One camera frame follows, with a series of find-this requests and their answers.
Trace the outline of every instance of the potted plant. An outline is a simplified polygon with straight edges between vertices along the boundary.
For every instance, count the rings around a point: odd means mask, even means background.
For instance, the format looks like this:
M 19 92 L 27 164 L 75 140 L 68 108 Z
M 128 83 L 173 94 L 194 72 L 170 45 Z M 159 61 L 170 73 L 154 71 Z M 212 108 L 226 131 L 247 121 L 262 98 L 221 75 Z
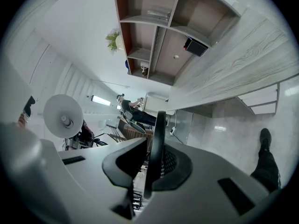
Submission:
M 121 35 L 118 31 L 112 31 L 112 33 L 106 36 L 106 40 L 109 41 L 108 47 L 113 51 L 117 51 L 117 49 L 123 50 L 123 43 L 121 39 Z

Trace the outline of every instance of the white cabinet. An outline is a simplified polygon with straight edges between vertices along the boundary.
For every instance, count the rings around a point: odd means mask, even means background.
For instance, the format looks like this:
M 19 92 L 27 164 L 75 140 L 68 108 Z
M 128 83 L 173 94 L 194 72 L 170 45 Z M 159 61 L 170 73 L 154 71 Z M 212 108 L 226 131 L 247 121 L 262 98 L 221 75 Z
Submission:
M 279 85 L 238 96 L 254 114 L 275 113 L 278 100 Z

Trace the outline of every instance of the leg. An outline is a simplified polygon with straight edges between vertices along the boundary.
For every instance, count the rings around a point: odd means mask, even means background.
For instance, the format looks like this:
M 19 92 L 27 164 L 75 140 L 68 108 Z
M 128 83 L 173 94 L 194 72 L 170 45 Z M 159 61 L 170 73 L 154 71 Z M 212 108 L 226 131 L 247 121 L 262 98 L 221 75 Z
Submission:
M 150 114 L 147 114 L 146 112 L 144 112 L 141 115 L 138 115 L 138 117 L 136 117 L 136 119 L 134 117 L 134 120 L 136 120 L 137 122 L 140 122 L 140 123 L 151 125 L 151 126 L 155 126 L 155 124 L 156 124 L 156 117 L 152 116 Z
M 273 155 L 270 153 L 271 135 L 268 129 L 261 131 L 261 149 L 255 171 L 251 174 L 263 184 L 269 192 L 280 188 L 280 176 Z

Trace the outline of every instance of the black shoe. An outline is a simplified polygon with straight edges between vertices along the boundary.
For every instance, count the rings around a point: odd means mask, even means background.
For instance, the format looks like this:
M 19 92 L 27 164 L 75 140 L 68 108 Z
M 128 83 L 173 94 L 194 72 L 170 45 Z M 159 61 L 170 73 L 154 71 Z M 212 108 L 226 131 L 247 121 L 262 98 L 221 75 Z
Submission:
M 265 151 L 270 151 L 271 141 L 272 137 L 269 130 L 266 128 L 262 129 L 260 135 L 261 149 Z

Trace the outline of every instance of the black hair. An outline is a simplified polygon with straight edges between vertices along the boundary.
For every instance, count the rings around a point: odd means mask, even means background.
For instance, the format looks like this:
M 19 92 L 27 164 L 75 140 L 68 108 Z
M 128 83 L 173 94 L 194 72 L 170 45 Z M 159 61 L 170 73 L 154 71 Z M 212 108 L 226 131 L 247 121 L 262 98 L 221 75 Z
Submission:
M 116 96 L 116 99 L 118 99 L 118 97 L 119 97 L 119 96 L 125 96 L 125 94 L 122 94 L 122 95 L 117 95 L 117 96 Z
M 33 97 L 31 96 L 30 99 L 28 100 L 27 104 L 25 105 L 24 108 L 24 112 L 30 117 L 31 115 L 31 109 L 30 106 L 34 105 L 36 103 L 36 101 L 33 99 Z

